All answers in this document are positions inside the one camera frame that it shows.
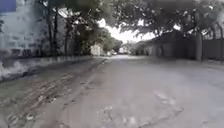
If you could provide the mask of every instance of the wet road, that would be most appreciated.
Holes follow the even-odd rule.
[[[224,70],[118,56],[44,108],[34,128],[223,128]]]

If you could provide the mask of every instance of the tree canopy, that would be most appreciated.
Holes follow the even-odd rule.
[[[91,40],[94,41],[95,44],[101,44],[105,52],[113,50],[118,53],[122,45],[122,41],[111,37],[109,31],[105,28],[99,28]]]
[[[104,11],[105,4],[100,0],[39,0],[46,5],[46,22],[52,55],[57,54],[58,15],[60,10],[65,10],[66,33],[65,52],[67,42],[73,42],[73,53],[82,54],[89,52],[94,41],[90,38],[98,30],[98,21],[107,16]]]
[[[116,0],[113,7],[116,26],[159,36],[174,25],[181,26],[184,34],[213,30],[223,4],[217,0]]]

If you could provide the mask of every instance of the distant building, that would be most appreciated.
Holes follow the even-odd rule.
[[[123,44],[119,50],[119,53],[121,54],[127,54],[131,52],[131,44],[127,43],[127,44]]]
[[[103,55],[103,48],[100,44],[95,44],[91,47],[91,54],[93,56],[101,56]]]

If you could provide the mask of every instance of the overcast sky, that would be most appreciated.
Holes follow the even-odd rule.
[[[100,27],[104,27],[106,29],[108,29],[108,31],[111,33],[111,36],[123,41],[123,43],[127,43],[128,41],[130,41],[130,43],[134,43],[134,42],[138,42],[141,40],[149,40],[154,38],[154,35],[151,33],[147,33],[145,35],[140,35],[138,37],[135,37],[137,32],[132,32],[132,31],[126,31],[123,33],[120,33],[120,29],[117,29],[115,27],[110,27],[106,24],[106,21],[104,19],[102,19],[99,22]]]

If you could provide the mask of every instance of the wall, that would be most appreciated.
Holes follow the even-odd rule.
[[[145,55],[195,59],[196,43],[193,37],[183,37],[179,32],[166,33],[160,39],[143,42],[138,48]]]
[[[35,0],[17,0],[16,12],[3,13],[4,21],[0,34],[0,59],[35,54],[41,44],[49,50],[47,24],[44,19],[45,7]],[[59,19],[59,43],[62,47],[65,19]]]

